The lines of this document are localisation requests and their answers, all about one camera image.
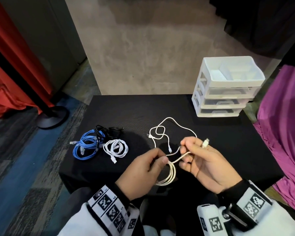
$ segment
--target white cable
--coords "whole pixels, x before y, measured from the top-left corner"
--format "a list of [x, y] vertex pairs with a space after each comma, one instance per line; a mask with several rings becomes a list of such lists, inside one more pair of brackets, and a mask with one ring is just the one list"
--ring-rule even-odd
[[[165, 120], [167, 120], [167, 119], [169, 119], [169, 118], [172, 119], [172, 120], [173, 120], [178, 126], [180, 126], [180, 125], [175, 121], [175, 119], [173, 119], [173, 118], [171, 118], [171, 117], [167, 117], [167, 118], [165, 118], [160, 124], [158, 124], [156, 127], [152, 127], [152, 128], [150, 129], [150, 132], [149, 132], [148, 137], [151, 138], [151, 139], [153, 140], [153, 142], [154, 142], [154, 147], [156, 147], [156, 142], [155, 142], [154, 139], [158, 139], [158, 140], [159, 140], [159, 139], [162, 139], [163, 136], [166, 136], [167, 139], [168, 139], [168, 150], [169, 150], [170, 153], [172, 153], [171, 147], [169, 146], [169, 136], [165, 134], [165, 127], [164, 127], [164, 126], [161, 126], [161, 124], [162, 124]], [[164, 128], [163, 133], [157, 133], [157, 129], [158, 129], [159, 127], [163, 127], [163, 128]], [[195, 137], [197, 137], [197, 134], [196, 134], [194, 131], [192, 131], [191, 129], [186, 128], [186, 127], [182, 127], [182, 126], [180, 126], [180, 127], [181, 127], [181, 128], [184, 128], [184, 129], [187, 129], [187, 130], [189, 130], [189, 131], [191, 131], [191, 132], [195, 135]], [[156, 138], [156, 137], [154, 137], [154, 136], [151, 135], [151, 130], [154, 129], [154, 128], [155, 128], [155, 133], [156, 133], [157, 135], [161, 136], [160, 138]], [[206, 147], [208, 146], [208, 142], [209, 142], [209, 140], [206, 139], [206, 140], [202, 143], [202, 146], [201, 146], [201, 147], [202, 147], [202, 148], [206, 148]], [[175, 155], [175, 154], [179, 151], [179, 149], [180, 149], [180, 147], [178, 147], [178, 149], [177, 149], [177, 151], [176, 151], [175, 153], [168, 154], [168, 155], [166, 155], [166, 156], [172, 156], [172, 155]], [[167, 164], [169, 165], [169, 175], [168, 175], [168, 177], [167, 177], [166, 179], [164, 179], [164, 180], [158, 182], [156, 185], [158, 185], [158, 186], [166, 186], [166, 185], [172, 183], [172, 182], [174, 181], [175, 177], [176, 177], [176, 168], [175, 168], [175, 166], [174, 166], [174, 163], [178, 162], [181, 158], [183, 158], [185, 155], [187, 155], [187, 154], [189, 154], [189, 153], [191, 153], [191, 152], [186, 152], [184, 155], [182, 155], [181, 157], [179, 157], [177, 160], [175, 160], [175, 161], [173, 161], [173, 162], [168, 161]]]
[[110, 159], [113, 161], [113, 163], [116, 163], [116, 158], [123, 158], [127, 153], [128, 153], [128, 146], [127, 144], [121, 140], [121, 139], [114, 139], [114, 140], [110, 140], [108, 142], [106, 142], [103, 146], [104, 151], [110, 155]]

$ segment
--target table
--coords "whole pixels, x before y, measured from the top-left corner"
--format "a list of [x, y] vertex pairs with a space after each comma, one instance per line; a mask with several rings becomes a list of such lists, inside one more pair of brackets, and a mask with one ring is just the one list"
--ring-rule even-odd
[[[252, 123], [242, 111], [239, 117], [198, 118], [191, 95], [109, 95], [94, 96], [73, 140], [79, 140], [97, 124], [104, 127], [124, 127], [121, 139], [129, 152], [114, 164], [103, 151], [86, 161], [73, 157], [70, 146], [60, 166], [59, 175], [70, 193], [80, 187], [99, 189], [104, 184], [115, 182], [127, 166], [136, 158], [154, 147], [146, 134], [151, 127], [157, 126], [166, 117], [174, 118], [181, 126], [192, 129], [200, 139], [208, 138], [210, 145], [218, 149], [238, 173], [252, 180], [261, 190], [267, 189], [284, 176], [276, 160], [256, 132]], [[181, 139], [192, 136], [171, 121], [162, 125], [170, 137], [173, 151], [176, 151]], [[168, 154], [167, 138], [156, 140], [157, 146]], [[179, 156], [170, 156], [175, 160]], [[175, 222], [180, 222], [177, 232], [186, 233], [184, 225], [194, 233], [190, 226], [191, 218], [198, 220], [196, 207], [199, 204], [216, 204], [216, 197], [208, 192], [191, 174], [176, 165], [177, 178], [167, 187], [154, 186], [149, 195], [167, 195], [163, 197], [170, 207]]]

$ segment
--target white drawer organizer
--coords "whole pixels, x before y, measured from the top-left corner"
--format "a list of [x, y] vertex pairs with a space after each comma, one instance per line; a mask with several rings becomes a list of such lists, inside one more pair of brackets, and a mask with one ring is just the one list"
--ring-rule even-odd
[[192, 96], [197, 116], [238, 116], [264, 80], [251, 56], [203, 58]]

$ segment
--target red curtain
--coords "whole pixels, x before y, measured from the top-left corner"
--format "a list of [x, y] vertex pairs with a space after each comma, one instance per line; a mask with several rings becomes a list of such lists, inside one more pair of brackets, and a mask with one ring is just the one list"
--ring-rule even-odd
[[[0, 52], [49, 106], [52, 88], [38, 58], [14, 26], [0, 3]], [[0, 68], [0, 117], [9, 109], [37, 107], [13, 80]]]

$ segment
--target purple fabric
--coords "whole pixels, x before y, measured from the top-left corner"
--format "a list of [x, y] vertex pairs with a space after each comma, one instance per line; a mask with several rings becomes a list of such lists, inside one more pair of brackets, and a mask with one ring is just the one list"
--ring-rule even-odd
[[260, 104], [254, 126], [285, 173], [273, 187], [295, 209], [295, 67], [283, 66]]

